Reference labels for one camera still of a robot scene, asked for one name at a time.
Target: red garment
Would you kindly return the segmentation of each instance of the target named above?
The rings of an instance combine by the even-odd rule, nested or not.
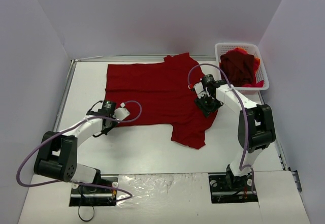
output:
[[[164,60],[156,64],[108,65],[105,99],[118,105],[136,100],[142,105],[138,120],[119,126],[171,124],[171,140],[199,149],[205,145],[205,130],[217,113],[205,118],[194,103],[196,94],[187,87],[187,74],[198,63],[189,53]],[[194,69],[191,81],[198,82],[203,76],[200,68]],[[136,104],[128,104],[127,109],[131,113],[127,119],[139,113]]]
[[[264,80],[256,83],[260,60],[249,55],[245,50],[236,48],[220,57],[220,68],[229,78],[230,83],[236,87],[263,87]]]

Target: white table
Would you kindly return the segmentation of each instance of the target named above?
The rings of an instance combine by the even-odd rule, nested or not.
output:
[[[153,62],[157,61],[110,61]],[[94,102],[104,98],[107,64],[77,63],[60,130],[82,119]],[[202,70],[218,77],[211,67]],[[260,103],[258,94],[249,98]],[[211,204],[207,173],[224,172],[241,149],[237,126],[238,118],[223,106],[200,150],[170,141],[170,125],[121,127],[106,137],[88,139],[78,149],[78,162],[103,174],[120,174],[119,187],[134,194],[116,207],[96,207],[91,223],[309,223],[291,172],[282,171],[275,144],[254,165],[258,203]],[[45,180],[35,175],[32,183]],[[69,183],[30,188],[19,223],[83,223],[77,207],[68,207],[70,189]],[[81,214],[90,210],[82,209]]]

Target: red cloth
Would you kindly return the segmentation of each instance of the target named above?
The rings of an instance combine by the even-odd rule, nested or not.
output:
[[[205,145],[205,130],[217,113],[205,118],[194,103],[196,94],[187,87],[187,74],[198,63],[188,53],[164,60],[156,64],[108,65],[105,99],[118,105],[129,100],[141,103],[140,118],[119,126],[171,124],[171,140],[199,149]],[[200,68],[194,69],[191,81],[198,82],[203,76]],[[128,104],[127,109],[131,113],[127,119],[139,113],[136,104]]]
[[[230,83],[236,87],[263,87],[264,80],[256,83],[260,60],[249,55],[245,50],[236,48],[220,57],[220,68],[227,75]]]

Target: folded garment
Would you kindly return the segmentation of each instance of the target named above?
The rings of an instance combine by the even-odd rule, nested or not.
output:
[[[205,145],[205,130],[217,113],[206,118],[194,103],[197,95],[187,87],[187,74],[198,62],[189,53],[164,60],[156,64],[108,65],[105,99],[118,105],[136,100],[142,105],[139,119],[118,126],[171,124],[171,140],[199,149]],[[198,82],[203,76],[201,68],[194,69],[191,81]],[[139,113],[137,105],[128,104],[127,109],[131,113],[128,119]]]
[[[241,48],[228,51],[220,57],[220,68],[227,75],[230,83],[236,87],[263,87],[264,80],[256,83],[260,59],[248,54]]]

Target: dark red fabric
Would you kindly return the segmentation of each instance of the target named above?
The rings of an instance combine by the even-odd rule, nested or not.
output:
[[[220,59],[220,68],[235,87],[263,87],[264,80],[256,83],[255,72],[259,67],[259,59],[253,55],[236,48],[222,55]]]
[[[205,145],[205,130],[217,113],[205,118],[194,103],[196,94],[187,87],[187,74],[198,63],[188,53],[164,60],[156,64],[108,65],[105,99],[118,105],[128,100],[141,103],[141,117],[119,126],[171,124],[171,140],[199,149]],[[199,82],[203,76],[200,68],[194,69],[191,82]],[[128,104],[127,109],[131,113],[128,119],[139,113],[136,104]]]

